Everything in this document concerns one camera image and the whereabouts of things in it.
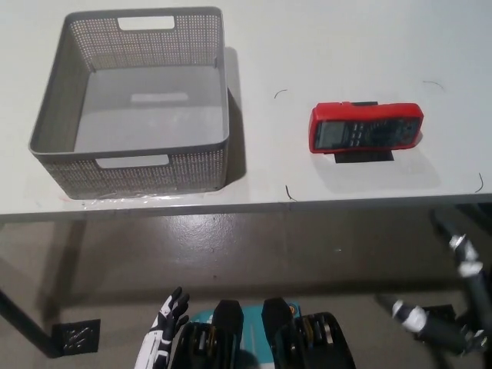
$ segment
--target gray floor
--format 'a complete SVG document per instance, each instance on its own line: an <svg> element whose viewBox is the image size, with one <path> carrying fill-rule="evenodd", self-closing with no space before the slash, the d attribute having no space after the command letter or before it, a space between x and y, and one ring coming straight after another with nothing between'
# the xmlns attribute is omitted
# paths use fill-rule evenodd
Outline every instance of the gray floor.
<svg viewBox="0 0 492 369"><path fill-rule="evenodd" d="M101 318L100 351L44 359L0 320L1 367L133 368L149 324L177 285L191 313L221 298L242 304L284 295L304 313L330 311L359 368L434 368L426 349L375 305L376 291L464 309L453 262L426 208L192 215L113 221L5 224L0 287L48 330ZM490 239L455 210L450 217L484 261ZM480 367L478 356L450 367Z"/></svg>

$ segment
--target robotic hand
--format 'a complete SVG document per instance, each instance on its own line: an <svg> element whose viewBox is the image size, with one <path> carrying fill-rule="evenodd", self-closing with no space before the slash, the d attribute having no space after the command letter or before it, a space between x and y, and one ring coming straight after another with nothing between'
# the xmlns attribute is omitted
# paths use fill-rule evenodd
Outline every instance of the robotic hand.
<svg viewBox="0 0 492 369"><path fill-rule="evenodd" d="M458 355L490 350L492 337L492 285L470 239L436 212L431 221L454 255L457 271L464 282L469 310L454 319L431 313L431 308L406 304L393 296L378 295L377 302L419 341Z"/></svg>
<svg viewBox="0 0 492 369"><path fill-rule="evenodd" d="M166 369L171 356L172 340L179 329L188 322L182 315L188 309L189 294L181 295L181 287L162 305L151 330L145 335L138 353L135 369Z"/></svg>

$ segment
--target basket mesh wall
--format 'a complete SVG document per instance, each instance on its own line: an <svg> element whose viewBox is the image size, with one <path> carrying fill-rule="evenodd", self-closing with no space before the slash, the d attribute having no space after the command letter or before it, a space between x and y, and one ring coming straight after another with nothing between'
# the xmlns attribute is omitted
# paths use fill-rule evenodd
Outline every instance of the basket mesh wall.
<svg viewBox="0 0 492 369"><path fill-rule="evenodd" d="M168 165L101 169L95 161L45 164L70 198L121 198L207 191L225 182L227 150L169 155Z"/></svg>
<svg viewBox="0 0 492 369"><path fill-rule="evenodd" d="M58 46L58 67L53 71L51 94L45 98L46 113L35 151L73 150L91 72L166 65L217 67L224 47L221 16L206 9L204 14L195 13L171 13L175 18L171 30L139 31L122 31L118 18L101 18L97 12L89 19L69 16L72 21ZM227 141L213 151L169 155L168 165L154 167L100 168L96 160L57 160L56 155L40 161L67 195L76 199L210 191L224 186Z"/></svg>

